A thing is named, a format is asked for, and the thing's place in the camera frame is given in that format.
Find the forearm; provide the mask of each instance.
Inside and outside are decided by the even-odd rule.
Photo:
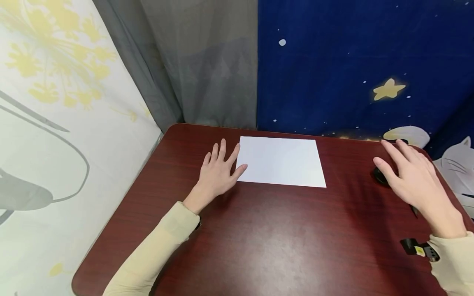
[[[449,201],[422,214],[433,231],[428,243],[440,257],[431,263],[431,273],[448,295],[474,296],[474,235],[466,231],[461,213]]]
[[[474,296],[474,235],[443,239],[431,236],[428,242],[440,259],[432,262],[431,273],[450,296]]]
[[[198,223],[198,216],[176,203],[118,269],[104,296],[147,296],[164,264]]]

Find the white paper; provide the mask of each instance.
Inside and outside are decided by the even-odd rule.
[[[243,182],[326,187],[315,140],[240,137]]]

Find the finger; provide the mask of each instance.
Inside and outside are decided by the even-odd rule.
[[[220,150],[219,156],[217,157],[218,160],[224,161],[224,157],[226,156],[226,139],[220,140]]]
[[[217,152],[218,148],[219,148],[219,145],[217,143],[215,143],[214,146],[212,147],[212,154],[210,156],[210,162],[216,161],[217,154],[218,154],[218,152]]]
[[[227,163],[229,163],[230,165],[234,164],[234,162],[236,161],[237,159],[237,156],[238,156],[238,152],[240,151],[240,143],[237,143],[236,147],[234,148],[234,151],[232,152],[232,154],[229,156],[229,159],[226,161]]]
[[[247,164],[242,164],[238,168],[236,168],[235,172],[232,174],[232,179],[234,182],[237,182],[238,178],[242,176],[244,171],[247,169],[248,165]]]
[[[382,158],[374,157],[374,164],[385,176],[389,185],[399,180],[395,172],[392,170],[392,167]]]
[[[397,145],[409,162],[419,161],[418,155],[416,154],[418,151],[416,151],[415,148],[408,146],[404,141],[400,139],[397,140]]]
[[[204,157],[204,161],[202,162],[202,165],[207,165],[209,164],[209,160],[210,160],[210,152],[208,152],[206,154],[206,157]]]
[[[397,167],[400,169],[402,165],[406,165],[408,163],[408,160],[403,156],[403,154],[395,148],[392,144],[387,142],[386,140],[382,140],[382,145],[387,151],[387,153],[390,155],[390,157],[393,159],[393,161],[397,164]]]
[[[426,167],[428,168],[429,172],[431,173],[431,175],[433,176],[436,176],[436,170],[435,170],[435,166],[433,165],[433,163],[431,161],[429,161],[429,159],[420,153],[420,158],[423,160],[423,162],[425,163]]]

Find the beige sleeve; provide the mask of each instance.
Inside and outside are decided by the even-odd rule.
[[[148,296],[163,265],[198,223],[199,216],[177,202],[125,260],[103,295]]]
[[[440,257],[431,263],[440,286],[449,296],[474,296],[474,234],[455,239],[431,235],[428,243]]]

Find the wooden table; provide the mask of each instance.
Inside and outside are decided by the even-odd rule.
[[[445,295],[428,260],[405,255],[399,244],[425,242],[430,228],[371,178],[372,158],[389,159],[380,143],[185,124],[164,135],[79,267],[76,295],[101,295],[187,196],[212,145],[226,138],[229,156],[241,135],[316,139],[327,188],[238,182],[203,210],[201,228],[170,259],[155,295]]]

